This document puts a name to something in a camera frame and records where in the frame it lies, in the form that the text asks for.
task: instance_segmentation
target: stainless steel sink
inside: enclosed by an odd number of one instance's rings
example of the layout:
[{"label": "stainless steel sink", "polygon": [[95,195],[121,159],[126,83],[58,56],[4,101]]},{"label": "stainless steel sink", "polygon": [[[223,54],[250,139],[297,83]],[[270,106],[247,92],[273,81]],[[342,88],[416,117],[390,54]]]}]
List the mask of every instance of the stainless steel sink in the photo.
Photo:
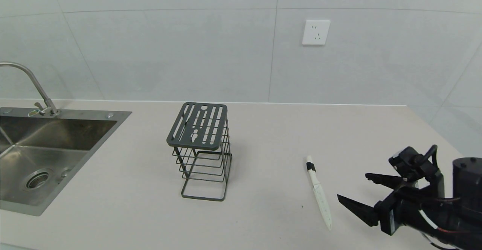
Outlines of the stainless steel sink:
[{"label": "stainless steel sink", "polygon": [[0,108],[0,209],[40,216],[130,114]]}]

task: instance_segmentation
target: white countertop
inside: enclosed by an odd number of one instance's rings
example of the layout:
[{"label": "white countertop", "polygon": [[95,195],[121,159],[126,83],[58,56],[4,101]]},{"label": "white countertop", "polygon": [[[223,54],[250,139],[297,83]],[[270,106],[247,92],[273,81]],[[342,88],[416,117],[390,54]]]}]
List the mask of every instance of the white countertop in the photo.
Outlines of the white countertop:
[{"label": "white countertop", "polygon": [[[4,107],[34,101],[0,99]],[[233,163],[224,202],[185,199],[166,137],[182,103],[55,101],[63,109],[133,111],[40,216],[2,210],[3,243],[38,250],[432,250],[401,227],[368,227],[336,194],[373,206],[390,189],[365,173],[396,175],[388,159],[439,145],[451,196],[461,154],[403,106],[227,104]],[[331,207],[328,231],[303,157],[311,154]]]}]

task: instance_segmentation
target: faucet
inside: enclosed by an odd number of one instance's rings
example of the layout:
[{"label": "faucet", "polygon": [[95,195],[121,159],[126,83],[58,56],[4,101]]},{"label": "faucet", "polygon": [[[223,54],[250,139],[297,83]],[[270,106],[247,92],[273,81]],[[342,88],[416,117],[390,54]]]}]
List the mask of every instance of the faucet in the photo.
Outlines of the faucet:
[{"label": "faucet", "polygon": [[33,75],[33,72],[31,70],[29,70],[28,68],[26,68],[25,66],[23,66],[21,64],[17,64],[17,63],[13,63],[13,62],[0,62],[0,67],[2,67],[2,66],[9,66],[9,67],[18,68],[19,70],[22,70],[23,72],[25,72],[29,76],[29,78],[33,82],[33,85],[35,85],[35,88],[37,89],[37,91],[42,96],[43,102],[45,102],[45,105],[46,105],[46,107],[43,108],[40,103],[38,103],[38,102],[35,103],[35,106],[40,110],[40,114],[42,116],[46,115],[47,112],[49,112],[51,116],[56,116],[60,113],[60,111],[53,104],[52,100],[47,96],[47,94],[45,93],[42,86],[38,82],[35,75]]}]

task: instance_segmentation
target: knife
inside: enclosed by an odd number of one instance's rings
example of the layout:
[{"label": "knife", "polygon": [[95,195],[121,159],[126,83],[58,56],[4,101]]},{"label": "knife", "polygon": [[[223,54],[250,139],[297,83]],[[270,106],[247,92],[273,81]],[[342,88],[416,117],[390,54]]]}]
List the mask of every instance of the knife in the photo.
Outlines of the knife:
[{"label": "knife", "polygon": [[313,164],[311,156],[306,157],[306,168],[308,170],[308,174],[310,174],[311,182],[313,183],[313,192],[315,192],[316,202],[318,203],[318,207],[320,207],[320,212],[322,213],[323,220],[325,221],[328,230],[331,230],[332,219],[330,207],[323,191],[323,187],[316,178],[315,164]]}]

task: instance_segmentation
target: electrical outlet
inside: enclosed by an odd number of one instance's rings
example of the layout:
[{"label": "electrical outlet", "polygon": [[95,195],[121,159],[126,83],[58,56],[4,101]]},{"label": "electrical outlet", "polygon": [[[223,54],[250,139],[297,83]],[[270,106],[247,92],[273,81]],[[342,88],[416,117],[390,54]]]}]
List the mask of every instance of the electrical outlet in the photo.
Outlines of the electrical outlet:
[{"label": "electrical outlet", "polygon": [[324,45],[330,29],[330,20],[307,20],[303,45]]}]

